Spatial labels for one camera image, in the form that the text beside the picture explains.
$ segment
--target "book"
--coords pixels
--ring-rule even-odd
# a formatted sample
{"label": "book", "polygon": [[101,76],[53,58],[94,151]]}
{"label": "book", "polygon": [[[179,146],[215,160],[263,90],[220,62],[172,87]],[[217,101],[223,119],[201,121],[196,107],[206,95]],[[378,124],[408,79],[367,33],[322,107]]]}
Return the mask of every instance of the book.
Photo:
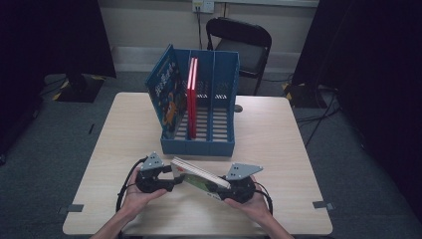
{"label": "book", "polygon": [[184,175],[185,182],[201,189],[208,196],[215,199],[221,200],[220,196],[215,192],[216,187],[230,189],[228,181],[181,158],[174,157],[170,164],[174,177]]}
{"label": "book", "polygon": [[198,77],[198,58],[191,58],[189,77],[187,83],[187,107],[188,107],[188,135],[196,138],[196,82]]}
{"label": "book", "polygon": [[145,80],[163,138],[174,138],[186,112],[186,94],[180,76],[176,53],[169,45]]}

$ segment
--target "chair backrest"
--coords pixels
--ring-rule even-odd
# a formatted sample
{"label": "chair backrest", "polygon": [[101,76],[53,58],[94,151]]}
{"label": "chair backrest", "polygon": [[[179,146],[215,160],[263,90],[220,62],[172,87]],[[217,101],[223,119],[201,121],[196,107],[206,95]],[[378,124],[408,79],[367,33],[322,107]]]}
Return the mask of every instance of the chair backrest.
{"label": "chair backrest", "polygon": [[229,18],[213,18],[206,25],[208,50],[214,50],[211,36],[250,45],[266,47],[270,52],[272,45],[271,35],[263,27]]}

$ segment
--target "black office chair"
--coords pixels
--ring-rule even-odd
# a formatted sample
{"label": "black office chair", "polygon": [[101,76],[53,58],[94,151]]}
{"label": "black office chair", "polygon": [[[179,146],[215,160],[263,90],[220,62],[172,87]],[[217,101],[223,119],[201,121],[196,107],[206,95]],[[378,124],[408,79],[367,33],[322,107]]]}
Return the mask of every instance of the black office chair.
{"label": "black office chair", "polygon": [[208,50],[213,51],[211,36],[221,38],[216,51],[239,53],[241,77],[257,79],[254,96],[260,87],[272,39],[261,26],[229,18],[213,18],[207,22]]}

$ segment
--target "table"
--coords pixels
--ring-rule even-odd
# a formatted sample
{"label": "table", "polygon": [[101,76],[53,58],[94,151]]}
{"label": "table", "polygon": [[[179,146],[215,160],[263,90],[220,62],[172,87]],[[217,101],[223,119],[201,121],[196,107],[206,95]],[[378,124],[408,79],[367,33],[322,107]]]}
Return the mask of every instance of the table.
{"label": "table", "polygon": [[[232,157],[178,155],[212,172],[225,175],[232,162],[262,165],[255,174],[270,192],[274,216],[292,234],[326,235],[332,230],[298,126],[284,98],[237,97],[243,107],[235,113],[236,144]],[[69,235],[92,235],[113,215],[117,193],[139,158],[156,151],[165,164],[173,155],[162,153],[161,127],[149,95],[116,95],[63,230]],[[171,178],[171,173],[161,178]],[[151,201],[132,222],[127,235],[262,235],[264,231],[240,211],[182,183]]]}

